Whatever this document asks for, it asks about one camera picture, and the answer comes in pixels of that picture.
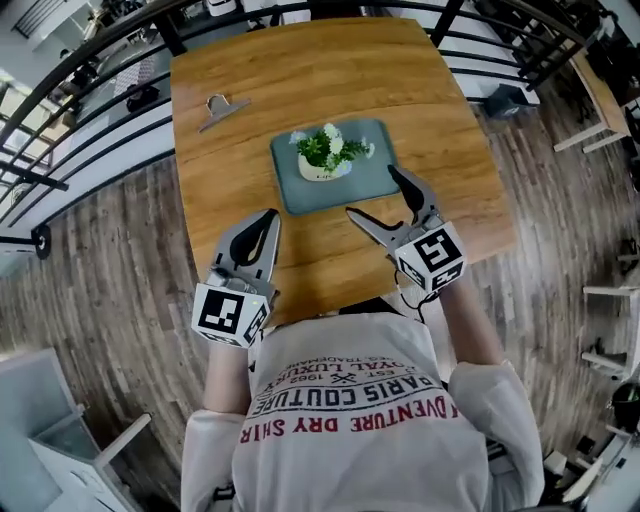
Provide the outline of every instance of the metal clip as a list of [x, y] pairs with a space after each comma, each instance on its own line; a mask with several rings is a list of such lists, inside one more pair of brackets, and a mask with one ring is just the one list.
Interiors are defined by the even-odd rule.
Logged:
[[202, 133], [208, 128], [211, 128], [214, 124], [222, 121], [225, 117], [230, 116], [234, 112], [250, 104], [251, 100], [248, 98], [237, 103], [230, 104], [227, 101], [227, 98], [224, 97], [224, 94], [214, 94], [207, 100], [207, 109], [209, 109], [211, 117], [200, 127], [198, 133]]

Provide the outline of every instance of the floor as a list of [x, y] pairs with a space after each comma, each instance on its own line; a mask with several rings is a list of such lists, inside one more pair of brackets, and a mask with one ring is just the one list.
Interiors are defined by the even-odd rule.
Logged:
[[[581, 349], [600, 335], [613, 344], [628, 335], [622, 301], [586, 303], [581, 287], [612, 278], [620, 240], [638, 236], [640, 206], [619, 144], [553, 152], [579, 127], [551, 85], [541, 99], [510, 122], [478, 113], [519, 237], [471, 273], [530, 393], [545, 450], [566, 453], [608, 417], [614, 386], [580, 362]], [[51, 228], [51, 257], [1, 281], [0, 351], [55, 347], [101, 445], [152, 413], [118, 470], [134, 491], [176, 501], [205, 356], [189, 329], [196, 274], [175, 161], [102, 189]]]

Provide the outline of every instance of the black railing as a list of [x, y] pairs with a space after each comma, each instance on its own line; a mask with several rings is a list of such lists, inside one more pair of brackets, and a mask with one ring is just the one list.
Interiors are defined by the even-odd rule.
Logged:
[[[532, 90], [535, 87], [543, 83], [553, 73], [558, 71], [579, 49], [586, 46], [586, 41], [580, 34], [578, 34], [573, 27], [566, 24], [564, 20], [560, 21], [548, 14], [536, 9], [535, 7], [521, 1], [521, 0], [494, 0], [501, 5], [517, 11], [521, 16], [527, 17], [531, 20], [535, 20], [537, 25], [536, 33], [532, 33], [527, 28], [517, 27], [515, 25], [506, 23], [504, 21], [478, 14], [477, 12], [471, 12], [464, 9], [463, 0], [449, 0], [446, 6], [430, 5], [425, 3], [417, 3], [411, 1], [384, 1], [384, 0], [323, 0], [322, 2], [299, 2], [289, 5], [276, 5], [259, 11], [251, 12], [234, 12], [230, 15], [219, 18], [211, 18], [206, 23], [201, 24], [198, 28], [191, 30], [183, 30], [180, 32], [175, 24], [175, 14], [182, 8], [188, 7], [191, 4], [197, 3], [198, 0], [155, 0], [153, 3], [148, 4], [144, 8], [130, 14], [129, 16], [122, 18], [114, 25], [99, 32], [96, 37], [84, 43], [75, 52], [69, 55], [64, 61], [62, 61], [42, 82], [33, 90], [33, 92], [25, 99], [25, 101], [18, 107], [14, 114], [6, 120], [5, 126], [0, 131], [0, 148], [4, 147], [4, 143], [11, 136], [14, 130], [21, 129], [22, 123], [29, 113], [38, 107], [40, 102], [45, 99], [60, 83], [62, 83], [69, 75], [74, 73], [81, 65], [87, 62], [89, 59], [97, 55], [99, 52], [109, 47], [118, 40], [130, 35], [131, 33], [147, 27], [150, 23], [154, 23], [157, 27], [163, 42], [150, 47], [148, 50], [140, 53], [137, 56], [130, 58], [129, 60], [121, 63], [112, 70], [102, 74], [93, 82], [89, 83], [83, 90], [73, 95], [66, 103], [64, 103], [58, 110], [53, 113], [38, 129], [31, 130], [30, 137], [22, 147], [11, 152], [11, 159], [9, 162], [0, 164], [0, 180], [2, 180], [6, 172], [13, 173], [17, 176], [17, 179], [8, 186], [5, 193], [0, 197], [0, 206], [3, 201], [10, 197], [12, 191], [21, 184], [30, 184], [26, 192], [19, 195], [17, 201], [14, 201], [0, 217], [0, 222], [4, 221], [12, 211], [15, 210], [17, 205], [27, 198], [30, 199], [29, 204], [16, 216], [14, 216], [9, 223], [9, 227], [15, 225], [16, 222], [31, 208], [33, 208], [38, 202], [46, 197], [53, 190], [66, 190], [68, 188], [67, 181], [85, 169], [98, 159], [114, 151], [118, 147], [134, 140], [135, 138], [150, 132], [151, 130], [158, 128], [171, 122], [171, 116], [165, 117], [148, 126], [143, 127], [135, 133], [127, 135], [126, 137], [118, 140], [114, 144], [102, 149], [91, 155], [90, 158], [84, 162], [78, 164], [72, 170], [66, 172], [63, 176], [54, 179], [52, 175], [59, 171], [62, 166], [68, 163], [72, 158], [79, 155], [87, 148], [104, 138], [109, 133], [113, 132], [117, 128], [132, 121], [140, 115], [155, 109], [156, 107], [165, 104], [170, 101], [170, 98], [160, 98], [146, 107], [139, 109], [115, 123], [110, 124], [106, 128], [102, 129], [91, 138], [83, 142], [80, 146], [76, 147], [59, 161], [57, 161], [51, 168], [44, 173], [34, 172], [34, 170], [42, 170], [39, 167], [41, 161], [47, 156], [53, 153], [53, 151], [60, 146], [60, 144], [68, 139], [73, 133], [77, 132], [84, 126], [87, 126], [90, 122], [97, 119], [100, 115], [106, 113], [109, 109], [115, 105], [127, 100], [137, 92], [143, 91], [150, 87], [152, 84], [156, 84], [160, 81], [166, 80], [169, 77], [169, 72], [159, 73], [156, 76], [147, 79], [134, 87], [127, 89], [126, 91], [118, 94], [111, 100], [105, 102], [103, 105], [91, 111], [85, 115], [75, 126], [69, 129], [64, 135], [58, 137], [56, 140], [51, 141], [49, 147], [44, 150], [40, 155], [35, 158], [28, 158], [24, 155], [24, 151], [29, 145], [36, 139], [42, 138], [43, 132], [50, 127], [56, 120], [58, 120], [66, 112], [72, 111], [81, 101], [87, 98], [98, 87], [105, 84], [107, 81], [116, 77], [120, 72], [126, 70], [130, 66], [141, 62], [142, 60], [153, 56], [154, 54], [168, 49], [173, 55], [178, 55], [187, 51], [184, 44], [185, 41], [192, 39], [198, 35], [206, 32], [218, 30], [237, 23], [247, 22], [265, 17], [272, 17], [272, 19], [278, 19], [283, 14], [289, 12], [295, 12], [300, 10], [313, 10], [319, 3], [322, 3], [323, 7], [329, 7], [332, 4], [340, 6], [364, 6], [373, 7], [376, 10], [388, 9], [388, 8], [404, 8], [414, 9], [418, 11], [429, 11], [440, 15], [435, 27], [425, 28], [425, 32], [431, 36], [432, 42], [436, 47], [439, 47], [445, 38], [458, 38], [466, 39], [486, 45], [504, 48], [510, 50], [513, 55], [513, 59], [499, 58], [494, 56], [488, 56], [482, 53], [469, 53], [454, 50], [440, 49], [443, 57], [455, 57], [460, 59], [466, 59], [468, 61], [479, 61], [491, 64], [498, 64], [505, 68], [500, 71], [485, 71], [480, 69], [452, 67], [451, 71], [455, 74], [466, 74], [483, 77], [498, 78], [500, 80], [508, 80], [513, 82], [521, 82], [527, 84], [527, 89]], [[457, 18], [467, 18], [475, 20], [490, 27], [499, 27], [501, 32], [506, 31], [512, 36], [519, 37], [526, 44], [515, 44], [513, 37], [508, 40], [499, 40], [496, 38], [479, 36], [476, 34], [468, 34], [455, 30], [451, 30], [451, 26], [454, 20]], [[517, 70], [517, 73], [508, 74], [509, 69]], [[19, 168], [15, 164], [17, 161], [26, 162], [26, 168]], [[44, 190], [40, 192], [36, 197], [32, 197], [31, 192], [38, 186], [44, 186]]]

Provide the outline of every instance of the white wall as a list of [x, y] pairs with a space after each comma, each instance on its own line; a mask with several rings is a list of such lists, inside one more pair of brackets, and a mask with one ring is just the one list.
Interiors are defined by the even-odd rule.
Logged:
[[[60, 51], [66, 48], [55, 34], [48, 35], [44, 44], [35, 48], [34, 41], [13, 30], [13, 26], [34, 1], [13, 0], [0, 11], [0, 68], [31, 89], [60, 63]], [[72, 0], [63, 7], [76, 12], [84, 4], [84, 0]]]
[[34, 89], [60, 62], [60, 51], [65, 47], [51, 37], [46, 44], [31, 51], [27, 39], [15, 30], [13, 24], [0, 15], [0, 68], [18, 82]]

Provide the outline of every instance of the table top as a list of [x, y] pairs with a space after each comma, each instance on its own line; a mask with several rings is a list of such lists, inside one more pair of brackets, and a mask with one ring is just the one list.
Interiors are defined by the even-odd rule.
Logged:
[[[342, 119], [383, 121], [401, 165], [425, 179], [470, 262], [515, 241], [487, 143], [442, 57], [413, 20], [355, 18], [269, 28], [173, 59], [173, 125], [191, 248], [206, 278], [220, 234], [258, 210], [282, 217], [273, 323], [393, 290], [384, 248], [343, 207], [294, 217], [281, 203], [273, 137]], [[215, 93], [251, 105], [198, 133]], [[388, 224], [410, 220], [402, 196], [356, 203]]]

